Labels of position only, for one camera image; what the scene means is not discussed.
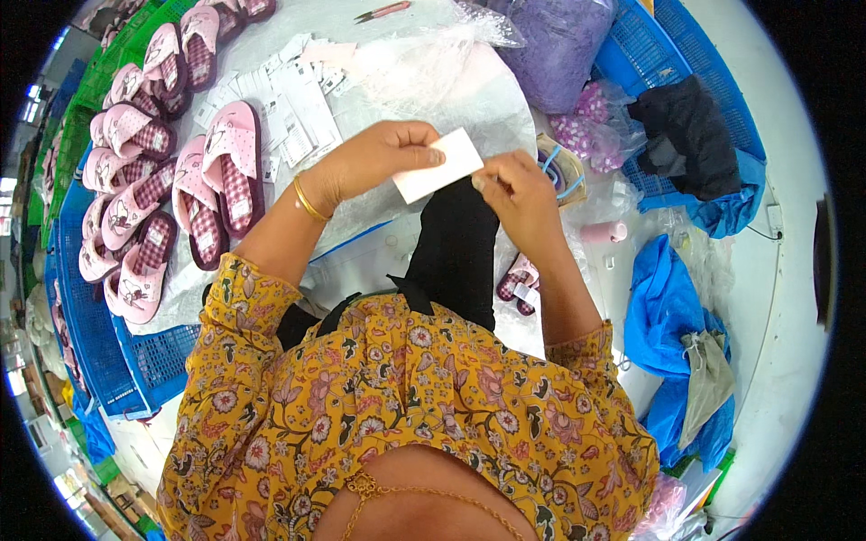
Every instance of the woman's left hand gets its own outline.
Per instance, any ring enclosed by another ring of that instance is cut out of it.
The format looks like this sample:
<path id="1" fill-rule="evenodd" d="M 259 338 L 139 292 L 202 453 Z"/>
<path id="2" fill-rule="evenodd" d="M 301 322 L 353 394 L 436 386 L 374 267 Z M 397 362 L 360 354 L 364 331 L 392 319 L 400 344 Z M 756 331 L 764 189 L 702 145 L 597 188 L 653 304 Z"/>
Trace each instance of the woman's left hand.
<path id="1" fill-rule="evenodd" d="M 337 205 L 379 186 L 394 173 L 445 163 L 445 155 L 427 148 L 439 139 L 426 122 L 383 121 L 335 148 L 301 173 L 301 188 L 324 216 Z"/>

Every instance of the gold necklace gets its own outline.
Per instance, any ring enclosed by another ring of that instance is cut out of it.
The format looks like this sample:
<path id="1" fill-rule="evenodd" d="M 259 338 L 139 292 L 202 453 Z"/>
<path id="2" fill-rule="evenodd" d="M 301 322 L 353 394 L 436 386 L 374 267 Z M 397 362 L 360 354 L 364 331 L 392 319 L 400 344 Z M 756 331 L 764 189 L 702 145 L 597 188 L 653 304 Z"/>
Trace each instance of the gold necklace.
<path id="1" fill-rule="evenodd" d="M 464 504 L 470 504 L 471 506 L 478 507 L 486 511 L 490 516 L 499 520 L 500 523 L 506 527 L 506 529 L 511 532 L 511 535 L 514 536 L 517 541 L 523 541 L 523 536 L 517 531 L 514 526 L 508 523 L 502 515 L 498 512 L 490 509 L 485 506 L 482 502 L 477 499 L 467 498 L 466 496 L 462 496 L 458 493 L 453 493 L 447 490 L 436 490 L 435 488 L 426 488 L 424 486 L 379 486 L 375 479 L 373 479 L 372 475 L 365 472 L 364 470 L 358 470 L 356 474 L 350 477 L 346 481 L 346 488 L 349 491 L 356 493 L 360 498 L 361 502 L 355 507 L 355 512 L 352 513 L 352 517 L 349 518 L 349 524 L 346 525 L 346 532 L 343 534 L 341 538 L 342 541 L 349 541 L 349 537 L 352 535 L 352 530 L 355 528 L 355 522 L 358 521 L 358 517 L 361 514 L 361 509 L 364 507 L 368 501 L 374 498 L 378 498 L 379 496 L 385 496 L 386 494 L 393 493 L 419 493 L 419 494 L 434 494 L 436 496 L 443 496 L 445 498 L 452 498 L 463 502 Z"/>

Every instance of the yellow floral blouse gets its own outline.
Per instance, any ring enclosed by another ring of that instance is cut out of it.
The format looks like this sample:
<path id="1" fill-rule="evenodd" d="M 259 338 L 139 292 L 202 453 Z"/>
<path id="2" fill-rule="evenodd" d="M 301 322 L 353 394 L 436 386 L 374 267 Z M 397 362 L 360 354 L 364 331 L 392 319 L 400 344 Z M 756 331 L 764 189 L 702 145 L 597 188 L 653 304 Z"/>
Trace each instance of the yellow floral blouse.
<path id="1" fill-rule="evenodd" d="M 609 322 L 545 361 L 380 294 L 283 352 L 275 330 L 300 298 L 223 256 L 159 484 L 170 539 L 309 541 L 346 478 L 410 444 L 464 461 L 539 539 L 626 539 L 643 516 L 658 451 L 617 383 Z"/>

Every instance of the black pants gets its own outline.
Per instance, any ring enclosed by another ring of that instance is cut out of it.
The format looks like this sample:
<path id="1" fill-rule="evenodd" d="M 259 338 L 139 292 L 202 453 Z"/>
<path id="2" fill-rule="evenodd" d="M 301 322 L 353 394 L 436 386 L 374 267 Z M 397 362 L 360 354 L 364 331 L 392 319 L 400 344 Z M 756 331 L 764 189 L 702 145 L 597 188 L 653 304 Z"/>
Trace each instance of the black pants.
<path id="1" fill-rule="evenodd" d="M 492 332 L 493 246 L 498 228 L 499 218 L 468 177 L 445 186 L 421 213 L 421 235 L 406 279 L 431 301 Z M 276 332 L 283 350 L 300 344 L 307 329 L 318 322 L 291 305 Z"/>

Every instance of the purple fabric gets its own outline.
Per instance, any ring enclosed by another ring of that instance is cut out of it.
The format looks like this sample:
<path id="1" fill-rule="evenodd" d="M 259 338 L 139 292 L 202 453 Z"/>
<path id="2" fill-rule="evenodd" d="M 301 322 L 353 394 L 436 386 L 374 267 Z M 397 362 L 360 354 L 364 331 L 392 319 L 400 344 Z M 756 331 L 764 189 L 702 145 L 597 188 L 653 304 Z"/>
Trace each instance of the purple fabric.
<path id="1" fill-rule="evenodd" d="M 497 0 L 488 7 L 509 16 L 527 40 L 524 48 L 501 48 L 499 55 L 529 104 L 546 114 L 573 113 L 617 0 Z"/>

